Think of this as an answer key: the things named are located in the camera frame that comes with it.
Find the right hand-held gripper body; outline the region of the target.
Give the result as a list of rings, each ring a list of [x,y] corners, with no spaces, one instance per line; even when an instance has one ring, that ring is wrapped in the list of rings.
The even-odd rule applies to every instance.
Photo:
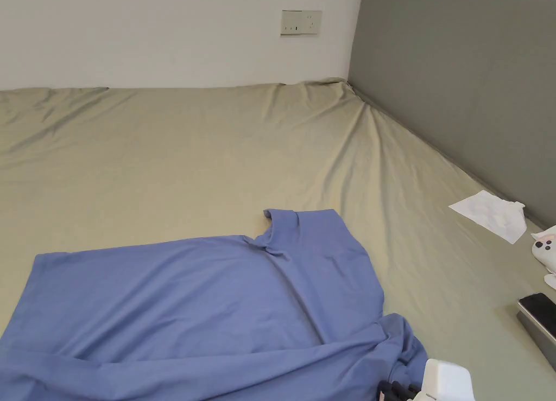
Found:
[[[471,400],[470,372],[457,364],[428,359],[420,392],[415,400]]]

